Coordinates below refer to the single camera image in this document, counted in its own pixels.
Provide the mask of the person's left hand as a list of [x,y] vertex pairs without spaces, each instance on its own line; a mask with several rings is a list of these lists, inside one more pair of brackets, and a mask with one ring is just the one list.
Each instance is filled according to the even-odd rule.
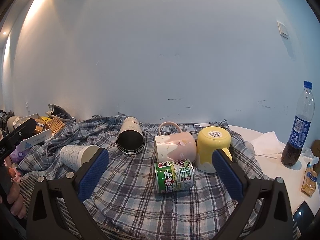
[[20,185],[14,181],[15,170],[13,168],[4,167],[5,174],[10,176],[11,188],[7,194],[7,201],[12,205],[10,212],[13,216],[17,216],[19,219],[23,219],[27,213],[26,207],[24,204],[24,199],[20,194]]

